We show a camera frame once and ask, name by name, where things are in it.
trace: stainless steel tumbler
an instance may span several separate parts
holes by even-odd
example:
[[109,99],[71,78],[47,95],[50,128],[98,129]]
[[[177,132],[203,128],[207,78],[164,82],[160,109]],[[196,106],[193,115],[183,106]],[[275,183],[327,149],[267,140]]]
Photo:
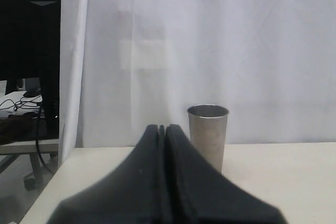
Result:
[[219,105],[200,104],[187,112],[192,144],[221,173],[229,111]]

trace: white backdrop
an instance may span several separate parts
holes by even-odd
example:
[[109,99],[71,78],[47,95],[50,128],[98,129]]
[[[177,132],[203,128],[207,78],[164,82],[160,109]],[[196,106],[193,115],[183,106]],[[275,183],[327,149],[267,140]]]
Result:
[[336,137],[336,0],[62,0],[61,145],[134,145],[186,108],[228,143]]

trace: black monitor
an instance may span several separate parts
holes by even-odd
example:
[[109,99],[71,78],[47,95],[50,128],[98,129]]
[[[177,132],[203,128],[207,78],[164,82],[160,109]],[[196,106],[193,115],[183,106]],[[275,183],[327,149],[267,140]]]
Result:
[[58,137],[60,0],[0,0],[0,80],[38,77],[50,137]]

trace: brown cloth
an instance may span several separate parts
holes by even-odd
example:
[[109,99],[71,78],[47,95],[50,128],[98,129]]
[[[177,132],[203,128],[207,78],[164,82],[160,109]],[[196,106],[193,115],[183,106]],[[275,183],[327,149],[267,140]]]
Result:
[[33,117],[35,113],[24,115],[10,115],[6,119],[0,120],[0,145],[8,144],[23,137],[34,128]]

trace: white table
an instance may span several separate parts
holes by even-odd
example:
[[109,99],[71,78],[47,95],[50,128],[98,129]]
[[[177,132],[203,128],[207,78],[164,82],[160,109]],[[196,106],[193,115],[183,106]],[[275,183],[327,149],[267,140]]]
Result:
[[[75,149],[21,224],[45,224],[61,200],[103,178],[131,151]],[[279,207],[290,224],[336,223],[336,143],[226,145],[223,173]]]
[[[10,94],[7,94],[0,98],[0,104],[4,102],[7,99],[11,99],[14,102],[20,101],[20,99],[23,97],[23,94],[25,91],[17,91],[12,92]],[[42,97],[35,97],[35,98],[23,98],[22,101],[35,101],[35,102],[41,102]],[[7,108],[13,105],[13,103],[6,102],[3,104],[1,108]],[[22,106],[17,111],[14,111],[13,108],[10,108],[8,110],[5,110],[8,114],[14,114],[14,115],[21,115],[27,112],[35,111],[36,108],[31,108],[27,106]],[[58,139],[54,140],[41,140],[39,141],[40,150],[42,153],[55,153],[58,152]],[[35,147],[35,141],[23,141],[23,142],[14,142],[11,144],[6,145],[0,145],[0,155],[8,155],[0,162],[0,173],[4,169],[6,169],[12,162],[15,161],[15,159],[19,155],[23,154],[29,154],[31,166],[33,168],[34,176],[37,181],[38,185],[43,185],[43,176],[42,171],[40,169],[40,163],[39,159],[36,153],[36,147]]]

